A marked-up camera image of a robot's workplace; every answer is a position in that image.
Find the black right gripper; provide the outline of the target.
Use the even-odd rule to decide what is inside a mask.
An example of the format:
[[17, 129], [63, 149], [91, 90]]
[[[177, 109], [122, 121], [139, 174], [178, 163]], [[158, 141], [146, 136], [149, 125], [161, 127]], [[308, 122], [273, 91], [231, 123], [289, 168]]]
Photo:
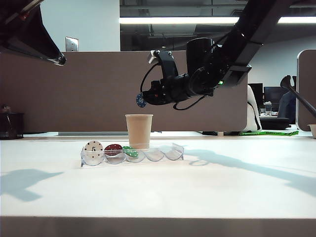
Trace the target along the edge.
[[168, 79], [154, 80], [150, 90], [143, 92], [144, 100], [151, 105], [165, 105], [185, 101], [192, 95], [189, 92], [189, 75], [182, 74]]

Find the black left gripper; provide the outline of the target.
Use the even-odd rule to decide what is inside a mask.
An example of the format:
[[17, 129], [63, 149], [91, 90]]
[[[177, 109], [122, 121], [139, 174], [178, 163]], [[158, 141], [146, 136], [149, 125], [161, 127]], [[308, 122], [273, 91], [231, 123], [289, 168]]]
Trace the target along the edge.
[[39, 0], [0, 1], [0, 50], [58, 66], [66, 63], [43, 25]]

